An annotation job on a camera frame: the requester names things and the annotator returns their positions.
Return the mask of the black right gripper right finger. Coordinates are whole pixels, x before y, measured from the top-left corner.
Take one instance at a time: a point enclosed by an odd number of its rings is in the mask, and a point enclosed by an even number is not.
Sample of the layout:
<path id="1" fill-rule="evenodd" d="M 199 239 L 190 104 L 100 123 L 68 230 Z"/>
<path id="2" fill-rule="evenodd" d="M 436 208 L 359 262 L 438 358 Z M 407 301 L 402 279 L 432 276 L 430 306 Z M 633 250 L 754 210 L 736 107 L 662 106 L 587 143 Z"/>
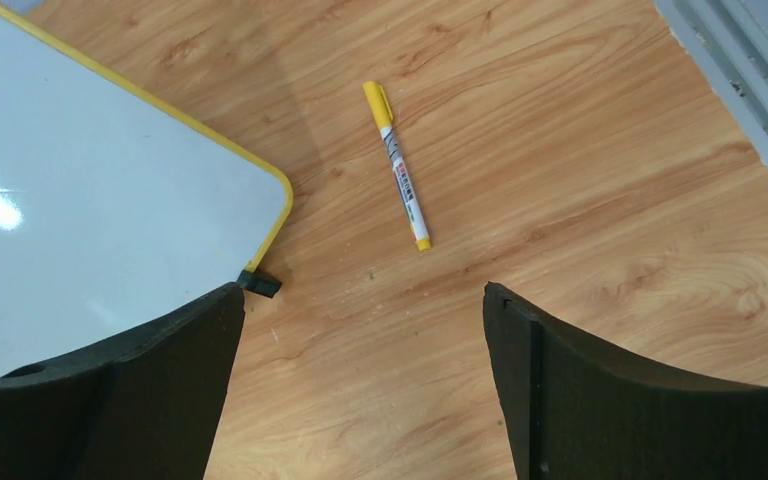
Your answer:
<path id="1" fill-rule="evenodd" d="M 484 332 L 520 479 L 768 479 L 768 387 L 638 355 L 490 283 Z"/>

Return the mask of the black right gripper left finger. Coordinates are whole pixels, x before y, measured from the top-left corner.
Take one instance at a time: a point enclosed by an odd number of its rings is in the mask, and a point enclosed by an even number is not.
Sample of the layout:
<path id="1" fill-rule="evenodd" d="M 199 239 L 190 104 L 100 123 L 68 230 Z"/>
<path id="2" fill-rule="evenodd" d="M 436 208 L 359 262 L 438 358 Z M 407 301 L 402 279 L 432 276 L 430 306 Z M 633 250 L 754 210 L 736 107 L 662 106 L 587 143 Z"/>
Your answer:
<path id="1" fill-rule="evenodd" d="M 234 284 L 0 377 L 0 479 L 200 479 L 244 325 Z"/>

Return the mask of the yellow framed whiteboard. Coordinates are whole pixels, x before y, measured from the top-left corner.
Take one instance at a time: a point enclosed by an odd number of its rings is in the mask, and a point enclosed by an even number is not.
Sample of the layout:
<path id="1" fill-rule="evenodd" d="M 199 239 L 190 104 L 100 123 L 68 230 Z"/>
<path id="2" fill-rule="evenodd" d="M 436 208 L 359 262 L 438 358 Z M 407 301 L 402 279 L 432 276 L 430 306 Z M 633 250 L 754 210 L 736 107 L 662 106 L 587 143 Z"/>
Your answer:
<path id="1" fill-rule="evenodd" d="M 0 4 L 0 377 L 257 267 L 288 178 Z"/>

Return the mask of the yellow marker cap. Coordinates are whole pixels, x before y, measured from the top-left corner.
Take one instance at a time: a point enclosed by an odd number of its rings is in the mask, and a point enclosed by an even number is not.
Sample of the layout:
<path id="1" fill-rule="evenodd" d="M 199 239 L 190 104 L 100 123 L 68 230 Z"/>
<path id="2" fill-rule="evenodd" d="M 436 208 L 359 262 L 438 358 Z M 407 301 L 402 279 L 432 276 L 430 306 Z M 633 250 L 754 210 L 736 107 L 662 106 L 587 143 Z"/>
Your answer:
<path id="1" fill-rule="evenodd" d="M 377 128 L 392 128 L 394 116 L 383 87 L 375 81 L 367 81 L 363 91 Z"/>

